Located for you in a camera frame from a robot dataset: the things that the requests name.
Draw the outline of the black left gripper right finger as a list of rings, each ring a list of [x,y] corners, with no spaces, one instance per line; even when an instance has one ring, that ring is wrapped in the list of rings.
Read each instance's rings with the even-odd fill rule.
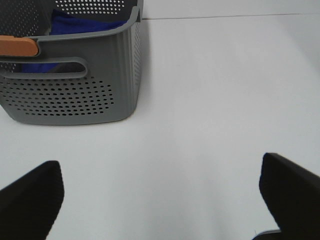
[[[278,229],[260,240],[318,240],[320,238],[320,178],[293,161],[265,153],[259,178],[260,194]]]

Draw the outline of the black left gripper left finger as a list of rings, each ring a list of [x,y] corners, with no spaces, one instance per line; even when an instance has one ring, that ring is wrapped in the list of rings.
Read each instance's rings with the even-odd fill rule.
[[[45,240],[57,219],[65,189],[60,163],[50,160],[0,191],[0,238]]]

